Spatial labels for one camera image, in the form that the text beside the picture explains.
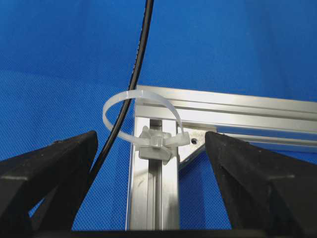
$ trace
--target blue cloth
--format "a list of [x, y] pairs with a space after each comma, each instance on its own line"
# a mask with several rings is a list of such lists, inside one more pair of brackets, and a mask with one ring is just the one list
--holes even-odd
[[[100, 151], [102, 107], [127, 89], [143, 11], [144, 1], [0, 0], [0, 160], [88, 130]], [[316, 38], [315, 0], [157, 0], [139, 84], [317, 102]], [[74, 230], [124, 229], [129, 153], [116, 139]], [[182, 229], [230, 228], [205, 153], [180, 172], [180, 215]]]

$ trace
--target aluminum frame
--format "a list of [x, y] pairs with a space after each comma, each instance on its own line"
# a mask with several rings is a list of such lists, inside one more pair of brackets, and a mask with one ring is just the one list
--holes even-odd
[[[265, 149], [317, 152], [317, 103], [141, 85], [138, 89], [169, 99], [185, 131], [195, 140], [179, 148], [178, 159], [162, 164], [155, 173], [149, 161], [140, 159], [132, 147], [127, 229], [179, 228], [178, 168], [204, 150], [206, 131]], [[136, 100], [134, 134], [139, 136], [143, 126], [150, 126], [151, 119], [161, 121], [162, 131], [176, 134], [174, 115], [167, 108], [149, 100]]]

